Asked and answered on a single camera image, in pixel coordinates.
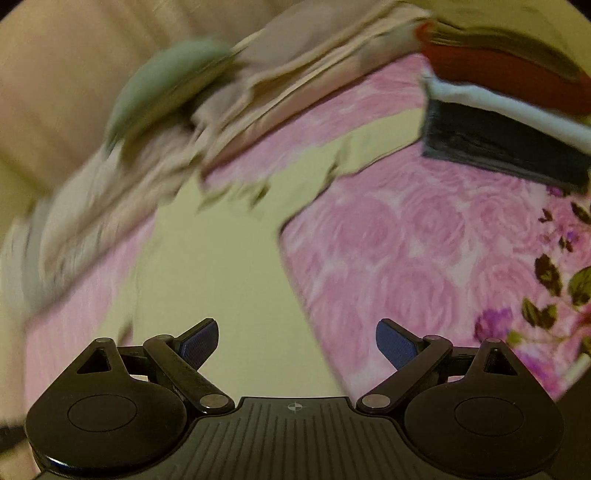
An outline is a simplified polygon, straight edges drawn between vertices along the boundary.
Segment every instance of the pillow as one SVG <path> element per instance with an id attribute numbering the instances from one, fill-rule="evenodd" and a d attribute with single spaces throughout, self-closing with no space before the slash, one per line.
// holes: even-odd
<path id="1" fill-rule="evenodd" d="M 111 152 L 123 138 L 137 136 L 194 97 L 230 65 L 232 50 L 211 38 L 186 40 L 138 69 L 121 90 L 107 122 Z"/>

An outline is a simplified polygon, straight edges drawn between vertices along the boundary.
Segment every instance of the pink floral bedsheet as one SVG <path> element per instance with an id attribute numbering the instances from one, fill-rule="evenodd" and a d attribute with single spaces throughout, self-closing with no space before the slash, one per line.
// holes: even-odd
<path id="1" fill-rule="evenodd" d="M 424 105 L 423 66 L 420 55 L 390 64 L 277 129 L 208 183 L 259 179 L 309 146 Z M 285 227 L 281 245 L 322 348 L 353 398 L 394 371 L 375 347 L 383 317 L 456 345 L 505 339 L 557 398 L 579 353 L 591 348 L 589 203 L 423 158 L 416 144 L 334 182 Z M 149 218 L 31 322 L 27 406 L 93 338 L 152 228 Z"/>

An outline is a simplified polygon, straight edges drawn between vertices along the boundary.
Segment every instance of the crosshair logo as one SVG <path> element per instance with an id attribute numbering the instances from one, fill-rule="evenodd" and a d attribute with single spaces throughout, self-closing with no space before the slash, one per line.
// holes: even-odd
<path id="1" fill-rule="evenodd" d="M 287 408 L 289 408 L 293 413 L 298 413 L 302 408 L 305 408 L 301 403 L 293 402 L 290 403 Z"/>

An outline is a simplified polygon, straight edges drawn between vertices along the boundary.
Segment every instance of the white fabric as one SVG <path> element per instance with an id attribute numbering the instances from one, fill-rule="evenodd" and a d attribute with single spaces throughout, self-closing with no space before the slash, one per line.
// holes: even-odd
<path id="1" fill-rule="evenodd" d="M 499 113 L 591 155 L 591 128 L 565 116 L 491 92 L 478 85 L 444 82 L 430 71 L 423 73 L 423 82 L 429 97 L 434 100 Z"/>

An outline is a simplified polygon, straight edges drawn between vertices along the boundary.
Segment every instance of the metal pivot screw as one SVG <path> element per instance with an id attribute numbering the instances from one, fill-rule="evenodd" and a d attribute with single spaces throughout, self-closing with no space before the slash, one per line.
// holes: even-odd
<path id="1" fill-rule="evenodd" d="M 363 405 L 365 405 L 367 408 L 386 408 L 388 405 L 390 405 L 390 399 L 386 395 L 372 393 L 370 395 L 364 396 L 361 403 L 363 403 Z"/>
<path id="2" fill-rule="evenodd" d="M 225 395 L 219 393 L 211 393 L 201 397 L 199 403 L 205 408 L 222 408 L 225 407 L 230 400 Z"/>

